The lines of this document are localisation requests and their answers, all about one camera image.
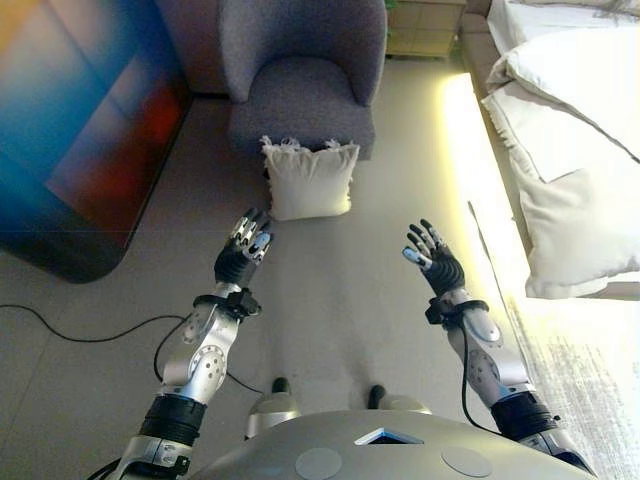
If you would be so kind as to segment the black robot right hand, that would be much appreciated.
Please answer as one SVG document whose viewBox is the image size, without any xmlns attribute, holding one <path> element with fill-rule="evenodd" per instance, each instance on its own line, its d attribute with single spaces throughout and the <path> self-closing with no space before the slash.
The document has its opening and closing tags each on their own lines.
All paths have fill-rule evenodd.
<svg viewBox="0 0 640 480">
<path fill-rule="evenodd" d="M 437 296 L 463 288 L 465 274 L 460 262 L 431 223 L 425 219 L 419 223 L 409 225 L 411 246 L 403 248 L 403 257 L 418 267 Z"/>
</svg>

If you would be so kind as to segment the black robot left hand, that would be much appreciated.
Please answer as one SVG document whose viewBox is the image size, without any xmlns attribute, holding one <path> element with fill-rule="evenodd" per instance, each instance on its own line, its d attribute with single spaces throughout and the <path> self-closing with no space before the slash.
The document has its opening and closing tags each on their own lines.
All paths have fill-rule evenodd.
<svg viewBox="0 0 640 480">
<path fill-rule="evenodd" d="M 255 207 L 250 208 L 236 222 L 216 258 L 215 280 L 247 287 L 272 241 L 268 215 Z"/>
</svg>

